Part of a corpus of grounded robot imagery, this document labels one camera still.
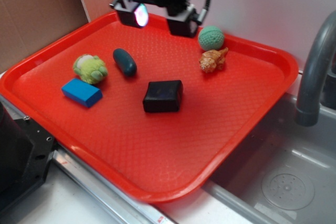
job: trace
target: toy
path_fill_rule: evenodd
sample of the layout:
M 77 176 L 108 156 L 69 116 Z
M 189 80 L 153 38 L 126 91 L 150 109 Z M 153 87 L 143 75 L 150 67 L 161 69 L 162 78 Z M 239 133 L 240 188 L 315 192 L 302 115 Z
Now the toy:
M 65 96 L 88 108 L 103 97 L 100 89 L 78 79 L 72 79 L 65 84 L 62 92 Z
M 137 72 L 137 64 L 133 60 L 132 56 L 124 49 L 118 48 L 113 52 L 113 58 L 117 63 L 118 68 L 124 75 L 130 77 Z
M 182 81 L 151 81 L 143 108 L 145 112 L 176 112 L 180 109 L 183 93 Z
M 216 26 L 204 27 L 198 35 L 198 43 L 200 47 L 205 50 L 219 50 L 224 43 L 224 34 Z
M 98 56 L 82 55 L 72 68 L 80 79 L 88 84 L 96 84 L 108 75 L 105 63 Z
M 202 54 L 199 59 L 199 66 L 206 73 L 212 73 L 215 69 L 222 70 L 225 61 L 225 55 L 228 52 L 228 48 L 224 48 L 221 51 L 210 50 Z

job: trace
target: white wall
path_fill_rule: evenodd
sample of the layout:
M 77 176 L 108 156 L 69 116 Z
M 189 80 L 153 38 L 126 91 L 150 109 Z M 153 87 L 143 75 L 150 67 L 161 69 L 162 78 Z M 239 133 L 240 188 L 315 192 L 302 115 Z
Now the white wall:
M 200 11 L 204 0 L 191 0 Z M 149 12 L 165 11 L 148 6 Z M 212 0 L 204 22 L 224 32 L 283 49 L 295 56 L 300 69 L 336 0 Z

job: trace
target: sink drain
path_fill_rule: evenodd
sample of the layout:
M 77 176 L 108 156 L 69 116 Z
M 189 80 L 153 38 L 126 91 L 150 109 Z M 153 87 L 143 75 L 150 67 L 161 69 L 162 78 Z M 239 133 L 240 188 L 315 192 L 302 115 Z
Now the sink drain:
M 270 171 L 264 177 L 261 188 L 272 205 L 285 210 L 304 208 L 314 198 L 314 186 L 311 180 L 292 168 Z

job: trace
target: gray faucet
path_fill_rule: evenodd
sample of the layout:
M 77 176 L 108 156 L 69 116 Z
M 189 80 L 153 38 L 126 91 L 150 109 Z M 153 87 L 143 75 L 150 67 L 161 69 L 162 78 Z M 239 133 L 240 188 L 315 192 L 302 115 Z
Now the gray faucet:
M 336 110 L 336 11 L 322 24 L 304 67 L 295 121 L 313 126 L 318 121 L 320 102 Z

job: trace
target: tray rim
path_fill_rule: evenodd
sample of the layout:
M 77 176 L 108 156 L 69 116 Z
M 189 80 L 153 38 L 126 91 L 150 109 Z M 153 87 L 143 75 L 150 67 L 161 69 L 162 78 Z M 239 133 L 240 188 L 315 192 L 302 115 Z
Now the tray rim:
M 38 66 L 36 59 L 39 59 L 40 63 L 45 62 L 46 60 L 52 58 L 54 55 L 60 53 L 61 51 L 67 49 L 71 45 L 80 41 L 81 39 L 93 34 L 95 31 L 100 28 L 105 27 L 106 25 L 117 22 L 117 14 L 115 12 L 107 13 L 96 20 L 85 24 L 84 26 L 76 29 L 75 31 L 69 33 L 68 35 L 56 40 L 54 43 L 46 46 L 45 48 L 37 51 L 31 56 L 27 57 L 23 61 L 17 63 L 16 65 L 9 68 L 4 75 L 0 78 L 0 94 L 3 95 L 8 101 L 10 101 L 14 106 L 23 111 L 25 114 L 28 114 L 34 120 L 38 121 L 43 127 L 45 127 L 48 131 L 54 133 L 56 139 L 66 138 L 71 139 L 71 141 L 77 141 L 72 136 L 67 134 L 66 132 L 60 131 L 57 127 L 52 125 L 52 122 L 49 122 L 43 115 L 41 115 L 38 111 L 31 108 L 28 104 L 20 100 L 16 95 L 11 93 L 11 85 L 23 74 L 32 70 L 34 67 Z M 162 21 L 165 21 L 164 17 L 158 15 L 150 15 L 150 23 L 149 25 L 155 25 L 156 22 L 161 24 L 162 29 L 167 29 L 167 24 L 162 26 Z M 246 132 L 251 130 L 251 125 L 253 127 L 261 120 L 261 118 L 271 109 L 271 107 L 281 98 L 281 96 L 286 92 L 286 90 L 290 87 L 290 85 L 296 80 L 299 69 L 297 62 L 293 58 L 293 56 L 281 49 L 277 49 L 271 46 L 267 46 L 264 44 L 260 44 L 254 41 L 238 38 L 229 34 L 225 34 L 227 38 L 238 41 L 241 44 L 249 44 L 252 48 L 256 48 L 258 50 L 262 49 L 267 52 L 272 52 L 277 56 L 281 57 L 273 57 L 272 61 L 267 60 L 267 62 L 272 63 L 273 65 L 279 67 L 280 64 L 287 64 L 286 68 L 281 68 L 281 71 L 284 75 L 284 81 L 281 83 L 281 88 L 277 88 L 264 102 L 262 105 L 263 109 L 258 109 L 249 120 L 241 127 L 241 129 L 233 135 L 230 141 L 225 144 L 222 149 L 215 155 L 212 160 L 208 163 L 208 165 L 199 172 L 195 179 L 190 182 L 187 186 L 182 186 L 175 190 L 167 191 L 164 193 L 157 192 L 148 192 L 140 189 L 137 185 L 135 185 L 132 181 L 127 180 L 123 176 L 118 175 L 118 172 L 113 169 L 113 167 L 109 167 L 108 165 L 97 160 L 89 152 L 86 152 L 82 148 L 77 148 L 76 151 L 74 149 L 68 149 L 72 151 L 76 156 L 78 156 L 81 160 L 84 160 L 90 166 L 94 166 L 94 169 L 100 174 L 104 174 L 104 177 L 109 181 L 114 183 L 115 179 L 118 179 L 118 186 L 120 189 L 124 190 L 126 193 L 131 196 L 149 202 L 149 203 L 159 203 L 159 202 L 167 202 L 187 194 L 190 194 L 194 190 L 198 189 L 207 178 L 210 177 L 212 172 L 224 161 L 225 157 L 227 157 L 234 148 L 227 148 L 233 140 L 235 145 L 239 145 L 239 143 L 244 139 L 247 135 Z

